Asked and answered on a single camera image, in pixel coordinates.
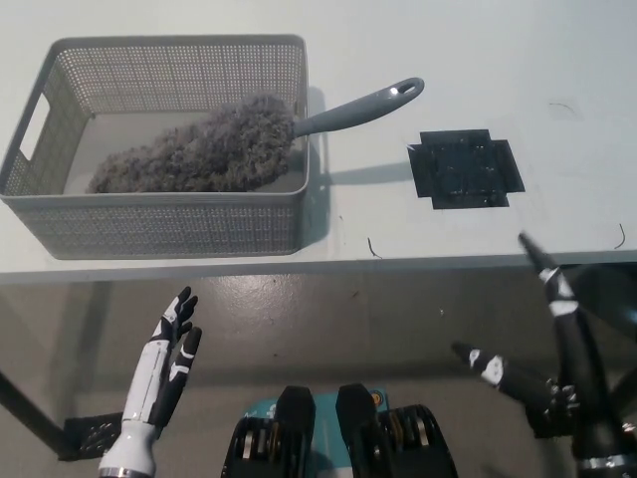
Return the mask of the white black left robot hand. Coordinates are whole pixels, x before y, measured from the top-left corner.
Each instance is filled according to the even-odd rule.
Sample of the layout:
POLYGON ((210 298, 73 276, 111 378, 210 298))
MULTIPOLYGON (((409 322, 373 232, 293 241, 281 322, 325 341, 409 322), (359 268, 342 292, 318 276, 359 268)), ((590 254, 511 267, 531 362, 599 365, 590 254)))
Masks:
POLYGON ((184 288, 161 315, 144 345, 121 418, 120 434, 99 465, 101 477, 153 477, 154 443, 181 398, 200 345, 193 326, 198 297, 184 288))

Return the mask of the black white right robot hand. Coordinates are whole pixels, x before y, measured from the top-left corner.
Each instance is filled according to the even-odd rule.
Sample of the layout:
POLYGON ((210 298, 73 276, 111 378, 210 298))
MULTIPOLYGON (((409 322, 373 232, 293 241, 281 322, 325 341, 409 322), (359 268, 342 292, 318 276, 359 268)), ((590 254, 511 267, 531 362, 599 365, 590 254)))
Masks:
POLYGON ((550 424, 567 417, 571 453, 579 477, 634 477, 636 437, 623 427, 613 403, 587 314, 560 266, 527 233, 519 234, 542 282, 553 318, 558 380, 542 381, 501 355, 462 342, 452 350, 472 373, 550 424))

